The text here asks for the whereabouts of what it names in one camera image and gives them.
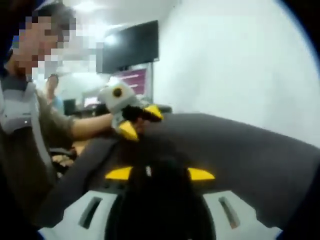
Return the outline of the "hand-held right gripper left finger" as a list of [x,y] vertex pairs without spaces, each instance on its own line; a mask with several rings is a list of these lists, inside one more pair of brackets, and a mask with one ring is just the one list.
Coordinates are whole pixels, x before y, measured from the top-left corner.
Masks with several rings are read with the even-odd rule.
[[113,189],[90,190],[66,208],[62,220],[38,233],[44,240],[105,240],[109,220],[117,208],[121,186],[129,180],[132,166],[113,169],[104,179]]

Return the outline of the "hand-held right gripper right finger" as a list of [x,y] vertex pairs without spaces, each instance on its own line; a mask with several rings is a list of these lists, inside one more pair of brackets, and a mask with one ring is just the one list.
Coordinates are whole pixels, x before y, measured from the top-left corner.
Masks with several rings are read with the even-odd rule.
[[281,232],[265,226],[257,211],[231,190],[213,190],[214,174],[195,167],[187,172],[197,192],[188,240],[274,240]]

